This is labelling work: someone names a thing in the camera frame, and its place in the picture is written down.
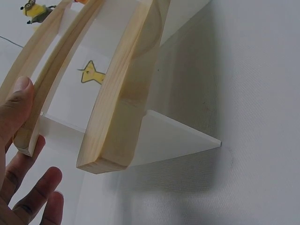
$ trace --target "pine wood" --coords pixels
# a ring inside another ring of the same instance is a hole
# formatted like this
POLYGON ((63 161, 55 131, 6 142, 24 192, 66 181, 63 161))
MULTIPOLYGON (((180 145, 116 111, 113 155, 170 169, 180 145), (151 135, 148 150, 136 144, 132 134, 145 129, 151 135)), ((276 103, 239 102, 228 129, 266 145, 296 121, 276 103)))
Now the pine wood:
POLYGON ((97 97, 78 168, 105 173, 132 161, 169 5, 151 0, 136 8, 97 97))
POLYGON ((31 77, 44 53, 59 32, 60 22, 72 0, 62 0, 32 35, 12 65, 0 88, 0 104, 10 96, 20 76, 31 77))
POLYGON ((74 52, 97 16, 103 3, 104 0, 89 0, 60 39, 43 67, 43 70, 34 84, 35 93, 31 115, 14 137, 15 146, 22 151, 27 151, 28 154, 33 152, 28 149, 30 140, 48 93, 55 79, 60 79, 64 74, 74 52))

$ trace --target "white wall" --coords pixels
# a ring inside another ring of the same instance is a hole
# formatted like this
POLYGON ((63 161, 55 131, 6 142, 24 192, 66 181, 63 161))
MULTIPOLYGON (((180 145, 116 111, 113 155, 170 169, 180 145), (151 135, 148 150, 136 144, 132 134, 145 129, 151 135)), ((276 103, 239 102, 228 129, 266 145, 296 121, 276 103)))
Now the white wall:
POLYGON ((172 73, 172 86, 158 87, 163 97, 149 104, 223 146, 86 176, 76 224, 299 224, 299 8, 298 0, 212 0, 181 29, 155 73, 172 73))

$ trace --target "yellow drawing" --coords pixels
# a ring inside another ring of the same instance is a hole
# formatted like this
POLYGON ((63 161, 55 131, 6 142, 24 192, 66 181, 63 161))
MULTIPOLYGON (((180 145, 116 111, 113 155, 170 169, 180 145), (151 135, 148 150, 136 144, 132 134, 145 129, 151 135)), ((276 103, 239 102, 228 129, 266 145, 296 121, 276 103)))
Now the yellow drawing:
POLYGON ((86 83, 94 80, 99 84, 102 84, 105 78, 105 74, 96 71, 95 65, 92 60, 89 61, 89 63, 86 65, 84 69, 79 69, 79 71, 83 71, 81 83, 86 83))

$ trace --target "wooden arc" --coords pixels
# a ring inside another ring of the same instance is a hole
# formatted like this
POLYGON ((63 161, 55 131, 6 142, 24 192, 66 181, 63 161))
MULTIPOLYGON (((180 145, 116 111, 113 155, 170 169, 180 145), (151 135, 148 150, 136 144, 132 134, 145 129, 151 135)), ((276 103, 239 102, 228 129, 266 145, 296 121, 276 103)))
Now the wooden arc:
POLYGON ((72 0, 62 0, 24 46, 1 85, 0 104, 5 102, 20 76, 32 76, 44 53, 56 37, 64 11, 71 5, 71 2, 72 0))
POLYGON ((96 99, 78 168, 98 174, 130 165, 169 5, 150 0, 135 9, 96 99))
POLYGON ((84 5, 44 65, 34 84, 35 93, 31 114, 14 137, 14 144, 22 153, 27 155, 33 154, 32 147, 34 148, 35 144, 30 144, 30 142, 36 140, 36 137, 32 135, 54 80, 59 79, 59 77, 64 74, 74 52, 97 16, 103 3, 104 0, 89 0, 88 3, 84 5))

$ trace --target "minion figure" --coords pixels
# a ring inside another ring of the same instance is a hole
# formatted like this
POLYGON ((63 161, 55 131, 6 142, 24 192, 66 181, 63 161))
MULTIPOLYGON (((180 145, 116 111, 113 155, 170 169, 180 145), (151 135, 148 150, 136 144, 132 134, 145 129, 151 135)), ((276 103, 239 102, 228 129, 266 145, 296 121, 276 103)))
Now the minion figure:
POLYGON ((24 7, 21 7, 25 16, 31 17, 27 24, 42 23, 56 6, 46 7, 36 4, 36 0, 29 0, 24 7))

